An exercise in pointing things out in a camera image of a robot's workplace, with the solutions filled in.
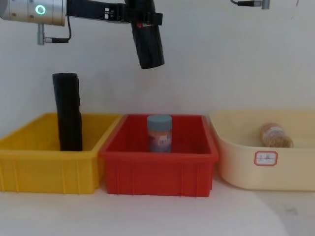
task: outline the jar label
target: jar label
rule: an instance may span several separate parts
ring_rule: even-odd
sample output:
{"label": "jar label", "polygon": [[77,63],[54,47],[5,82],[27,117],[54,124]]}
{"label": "jar label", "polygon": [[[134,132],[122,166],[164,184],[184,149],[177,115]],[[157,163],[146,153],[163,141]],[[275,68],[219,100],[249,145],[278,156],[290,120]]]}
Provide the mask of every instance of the jar label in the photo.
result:
{"label": "jar label", "polygon": [[269,140],[275,136],[285,136],[284,130],[279,126],[271,127],[265,131],[263,134],[263,139]]}
{"label": "jar label", "polygon": [[258,151],[255,153],[254,163],[257,166],[275,166],[278,161],[278,153],[275,151]]}
{"label": "jar label", "polygon": [[172,135],[150,136],[150,151],[170,152],[172,144]]}

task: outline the label sticker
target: label sticker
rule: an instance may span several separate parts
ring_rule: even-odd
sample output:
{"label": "label sticker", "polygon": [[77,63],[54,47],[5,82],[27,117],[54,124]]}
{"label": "label sticker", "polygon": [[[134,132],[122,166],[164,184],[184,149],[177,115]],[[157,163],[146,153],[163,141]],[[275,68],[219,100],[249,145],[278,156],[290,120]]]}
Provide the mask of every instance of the label sticker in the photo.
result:
{"label": "label sticker", "polygon": [[275,166],[278,161],[278,154],[275,151],[258,151],[255,153],[255,165]]}

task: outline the blue lid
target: blue lid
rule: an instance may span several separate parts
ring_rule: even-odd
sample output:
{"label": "blue lid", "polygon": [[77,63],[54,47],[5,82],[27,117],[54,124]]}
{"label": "blue lid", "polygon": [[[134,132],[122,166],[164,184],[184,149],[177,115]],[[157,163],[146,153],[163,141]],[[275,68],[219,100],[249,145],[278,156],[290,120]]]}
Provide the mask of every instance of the blue lid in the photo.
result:
{"label": "blue lid", "polygon": [[168,131],[172,129],[172,117],[169,115],[153,115],[147,118],[148,130]]}

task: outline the white wall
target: white wall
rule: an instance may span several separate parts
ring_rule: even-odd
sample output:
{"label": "white wall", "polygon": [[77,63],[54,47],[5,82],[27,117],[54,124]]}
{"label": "white wall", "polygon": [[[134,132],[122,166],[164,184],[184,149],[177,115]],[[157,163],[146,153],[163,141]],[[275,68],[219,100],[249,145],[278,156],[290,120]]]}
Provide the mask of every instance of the white wall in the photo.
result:
{"label": "white wall", "polygon": [[36,25],[0,21],[0,135],[55,111],[58,72],[79,74],[82,112],[315,108],[315,1],[296,1],[262,11],[156,0],[166,64],[151,70],[139,68],[129,25],[72,18],[68,45],[37,46]]}

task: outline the red bin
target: red bin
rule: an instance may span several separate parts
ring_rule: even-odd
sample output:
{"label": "red bin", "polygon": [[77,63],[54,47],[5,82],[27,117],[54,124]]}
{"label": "red bin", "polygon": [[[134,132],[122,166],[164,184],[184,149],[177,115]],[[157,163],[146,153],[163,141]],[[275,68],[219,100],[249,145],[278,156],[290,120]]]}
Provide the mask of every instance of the red bin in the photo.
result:
{"label": "red bin", "polygon": [[125,116],[102,147],[107,192],[208,197],[218,151],[206,118],[172,115],[172,151],[153,153],[147,117]]}

